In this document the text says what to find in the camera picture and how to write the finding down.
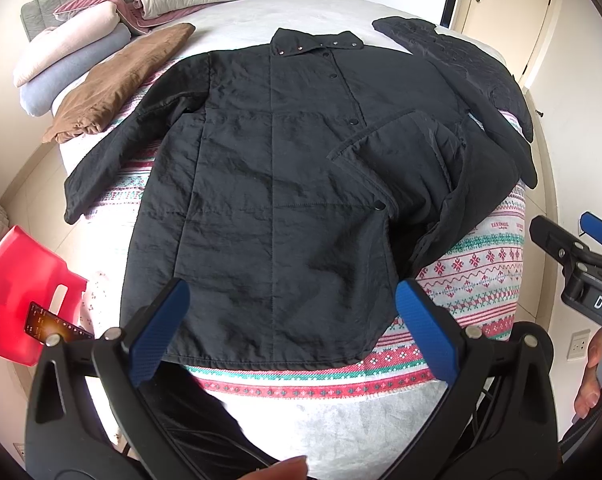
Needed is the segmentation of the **right hand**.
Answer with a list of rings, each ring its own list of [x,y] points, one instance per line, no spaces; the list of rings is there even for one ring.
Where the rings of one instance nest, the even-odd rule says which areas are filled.
[[[601,386],[596,372],[602,359],[602,328],[591,339],[586,356],[586,367],[577,396],[574,399],[574,416],[585,419],[601,397]]]

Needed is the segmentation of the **left hand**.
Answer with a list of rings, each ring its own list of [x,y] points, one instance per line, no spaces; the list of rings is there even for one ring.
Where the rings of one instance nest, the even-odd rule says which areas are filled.
[[[252,471],[239,480],[307,480],[308,471],[307,456],[301,455]]]

